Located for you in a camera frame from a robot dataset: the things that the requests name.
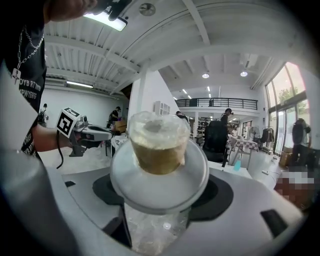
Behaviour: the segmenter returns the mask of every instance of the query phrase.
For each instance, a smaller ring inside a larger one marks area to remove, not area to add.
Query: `black t-shirt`
[[[115,116],[118,117],[118,116],[119,116],[118,111],[114,110],[114,111],[112,111],[112,113],[111,113],[111,121],[112,121],[112,122],[118,121],[118,118],[113,117],[112,115],[115,115]]]
[[[7,45],[3,59],[5,60],[8,71],[11,74],[18,66],[19,40],[23,27],[26,26],[27,33],[31,37],[32,44],[34,46],[39,44],[44,34],[45,22],[43,4],[39,4],[38,2],[37,4],[33,4],[32,10],[32,15],[25,15],[25,18],[19,18],[16,22],[11,23],[8,29],[8,34],[5,36]],[[20,47],[20,60],[22,61],[28,57],[34,50],[35,48],[32,47],[26,33],[23,31]],[[19,90],[34,110],[39,113],[40,101],[45,87],[47,72],[44,40],[35,54],[32,55],[25,63],[21,64],[19,71],[21,71]],[[28,155],[39,158],[39,155],[35,150],[35,143],[32,134],[32,128],[35,127],[37,123],[37,120],[35,120],[25,137],[21,150]]]
[[[226,113],[223,113],[221,118],[220,118],[220,121],[224,124],[224,125],[227,125],[228,124],[228,116]]]

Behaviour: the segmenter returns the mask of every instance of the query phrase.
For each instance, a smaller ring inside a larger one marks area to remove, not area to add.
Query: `fan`
[[[251,139],[258,138],[260,136],[259,127],[251,127],[249,130],[249,137]]]

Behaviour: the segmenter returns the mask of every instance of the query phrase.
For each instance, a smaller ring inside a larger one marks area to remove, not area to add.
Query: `balcony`
[[[258,101],[246,98],[192,98],[177,99],[178,108],[205,107],[205,108],[237,108],[258,110]]]

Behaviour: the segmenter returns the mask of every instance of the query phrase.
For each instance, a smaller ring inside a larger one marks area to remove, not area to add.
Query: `ceiling light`
[[[66,83],[69,84],[69,85],[75,85],[75,86],[83,86],[83,87],[93,88],[92,85],[84,84],[84,83],[79,83],[79,82],[66,81]]]
[[[248,73],[245,72],[245,71],[243,71],[243,72],[240,73],[240,76],[242,76],[242,77],[246,77],[247,75],[248,75]]]
[[[87,17],[89,19],[95,20],[97,22],[101,22],[105,25],[108,25],[112,28],[114,28],[115,30],[118,31],[122,31],[125,26],[127,25],[127,22],[125,20],[123,20],[122,18],[116,18],[114,21],[110,21],[109,18],[109,14],[106,14],[105,12],[101,12],[98,15],[94,15],[92,13],[88,13],[83,15],[84,17]]]

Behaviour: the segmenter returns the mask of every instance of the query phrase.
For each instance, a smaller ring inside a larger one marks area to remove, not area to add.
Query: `chair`
[[[222,163],[224,167],[228,157],[228,129],[221,121],[211,121],[204,130],[202,147],[208,161]]]

